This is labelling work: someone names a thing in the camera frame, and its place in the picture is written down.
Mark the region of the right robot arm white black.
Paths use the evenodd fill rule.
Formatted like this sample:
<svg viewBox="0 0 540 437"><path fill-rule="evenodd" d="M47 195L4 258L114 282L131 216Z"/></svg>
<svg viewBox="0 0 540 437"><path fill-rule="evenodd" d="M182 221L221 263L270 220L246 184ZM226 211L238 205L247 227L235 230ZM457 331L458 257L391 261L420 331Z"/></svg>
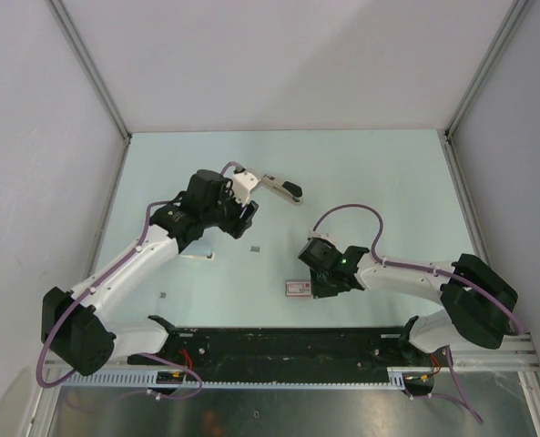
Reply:
<svg viewBox="0 0 540 437"><path fill-rule="evenodd" d="M328 240L313 237L298 259L310 270L315 299L352 290L384 290L441 306L429 316L412 317L403 328L398 353L409 365L419 365L432 352L461 341L497 350L512 333L509 315L518 294L475 255L463 254L452 263L411 265L376 259L363 247L339 252Z"/></svg>

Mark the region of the beige black stapler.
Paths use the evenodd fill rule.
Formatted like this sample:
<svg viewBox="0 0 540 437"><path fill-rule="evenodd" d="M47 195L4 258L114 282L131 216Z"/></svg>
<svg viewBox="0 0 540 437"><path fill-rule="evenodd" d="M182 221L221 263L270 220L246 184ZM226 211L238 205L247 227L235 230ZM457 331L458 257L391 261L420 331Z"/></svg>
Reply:
<svg viewBox="0 0 540 437"><path fill-rule="evenodd" d="M261 184L264 188L272 191L293 205L299 206L303 203L302 188L289 180L265 174L261 178Z"/></svg>

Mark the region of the staple box with staples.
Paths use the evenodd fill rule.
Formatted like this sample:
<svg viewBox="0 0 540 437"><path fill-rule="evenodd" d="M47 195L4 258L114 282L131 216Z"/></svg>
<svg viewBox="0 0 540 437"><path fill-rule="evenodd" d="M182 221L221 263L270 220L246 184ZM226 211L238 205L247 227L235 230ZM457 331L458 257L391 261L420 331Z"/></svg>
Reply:
<svg viewBox="0 0 540 437"><path fill-rule="evenodd" d="M309 281L287 281L285 296L288 298L311 298L311 283Z"/></svg>

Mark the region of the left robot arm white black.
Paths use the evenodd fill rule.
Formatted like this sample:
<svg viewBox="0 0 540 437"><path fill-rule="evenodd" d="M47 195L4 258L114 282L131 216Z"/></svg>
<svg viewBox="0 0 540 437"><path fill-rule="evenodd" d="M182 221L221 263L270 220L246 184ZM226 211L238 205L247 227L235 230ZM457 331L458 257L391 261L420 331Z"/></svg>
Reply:
<svg viewBox="0 0 540 437"><path fill-rule="evenodd" d="M43 365L53 352L74 372L88 376L112 359L141 353L162 364L175 360L179 342L168 335L167 322L148 317L139 325L118 325L115 311L142 281L207 229L239 239L257 212L251 194L259 184L247 169L229 178L200 169L172 200L150 204L139 237L121 255L70 290L54 287L44 296L43 349L37 363Z"/></svg>

